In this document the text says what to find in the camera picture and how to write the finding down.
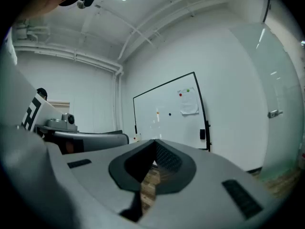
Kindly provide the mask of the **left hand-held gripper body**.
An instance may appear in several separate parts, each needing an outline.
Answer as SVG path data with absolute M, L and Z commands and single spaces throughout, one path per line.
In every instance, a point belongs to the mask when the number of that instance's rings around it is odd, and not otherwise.
M 71 133 L 78 132 L 76 124 L 69 125 L 67 131 L 47 127 L 47 121 L 53 113 L 55 113 L 55 109 L 42 97 L 36 94 L 23 117 L 21 126 L 24 127 L 25 130 L 37 133 L 41 137 L 44 137 L 47 134 L 52 134 L 56 131 Z

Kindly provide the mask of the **white ceiling pipes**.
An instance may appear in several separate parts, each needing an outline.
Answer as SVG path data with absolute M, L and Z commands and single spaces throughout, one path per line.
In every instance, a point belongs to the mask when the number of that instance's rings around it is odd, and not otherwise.
M 96 56 L 77 49 L 71 49 L 58 45 L 46 45 L 35 42 L 15 42 L 15 51 L 20 52 L 34 52 L 37 54 L 61 57 L 75 62 L 82 62 L 94 67 L 102 68 L 104 70 L 114 72 L 115 75 L 123 74 L 123 66 L 119 63 L 107 59 L 105 57 Z

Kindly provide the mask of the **black-framed whiteboard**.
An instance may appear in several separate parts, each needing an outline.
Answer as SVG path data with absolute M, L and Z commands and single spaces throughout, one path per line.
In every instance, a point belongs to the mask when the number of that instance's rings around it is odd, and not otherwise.
M 199 113 L 182 115 L 177 92 L 190 87 L 196 91 Z M 210 125 L 206 118 L 201 91 L 194 72 L 134 97 L 133 109 L 135 131 L 142 139 L 162 139 L 201 150 L 209 151 L 211 149 Z M 205 140 L 200 139 L 200 129 L 205 129 Z

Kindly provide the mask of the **frosted glass door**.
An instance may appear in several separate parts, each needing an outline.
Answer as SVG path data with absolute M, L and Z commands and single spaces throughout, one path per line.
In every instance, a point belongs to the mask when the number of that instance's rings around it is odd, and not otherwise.
M 250 57 L 262 82 L 267 111 L 283 111 L 268 119 L 268 143 L 260 177 L 278 177 L 296 165 L 304 132 L 304 104 L 295 67 L 277 36 L 262 23 L 231 30 Z

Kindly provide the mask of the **person's white shirt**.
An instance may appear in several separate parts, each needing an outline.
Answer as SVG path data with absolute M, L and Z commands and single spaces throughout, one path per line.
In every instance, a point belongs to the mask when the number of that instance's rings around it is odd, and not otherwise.
M 0 47 L 0 125 L 20 125 L 35 94 L 17 67 L 9 29 Z

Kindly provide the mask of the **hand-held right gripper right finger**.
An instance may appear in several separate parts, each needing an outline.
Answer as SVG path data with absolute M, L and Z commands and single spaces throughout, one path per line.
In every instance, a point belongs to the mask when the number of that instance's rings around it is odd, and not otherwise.
M 229 160 L 179 143 L 156 140 L 188 155 L 196 164 L 181 191 L 157 195 L 138 221 L 145 229 L 258 229 L 276 212 L 280 200 L 251 174 Z

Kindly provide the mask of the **white printed paper sheet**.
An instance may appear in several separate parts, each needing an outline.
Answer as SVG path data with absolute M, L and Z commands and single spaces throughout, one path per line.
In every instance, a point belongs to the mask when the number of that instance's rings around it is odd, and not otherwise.
M 187 88 L 177 92 L 178 95 L 179 93 L 182 94 L 182 96 L 179 96 L 180 112 L 182 115 L 195 115 L 199 113 L 196 91 L 193 87 L 188 89 L 190 90 L 189 92 L 187 92 Z

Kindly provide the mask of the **white door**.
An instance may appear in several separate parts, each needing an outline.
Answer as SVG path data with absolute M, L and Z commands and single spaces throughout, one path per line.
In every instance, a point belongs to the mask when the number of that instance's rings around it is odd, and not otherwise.
M 47 127 L 67 131 L 68 121 L 65 115 L 70 112 L 70 102 L 48 101 L 48 103 L 55 109 L 55 113 L 47 121 Z

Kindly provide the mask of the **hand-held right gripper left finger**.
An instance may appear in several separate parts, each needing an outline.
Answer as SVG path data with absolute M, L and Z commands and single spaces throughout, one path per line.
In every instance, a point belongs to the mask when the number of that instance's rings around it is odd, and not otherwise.
M 121 154 L 151 143 L 63 155 L 56 144 L 47 142 L 54 174 L 71 199 L 77 229 L 155 229 L 120 215 L 131 206 L 134 193 L 121 190 L 108 168 Z

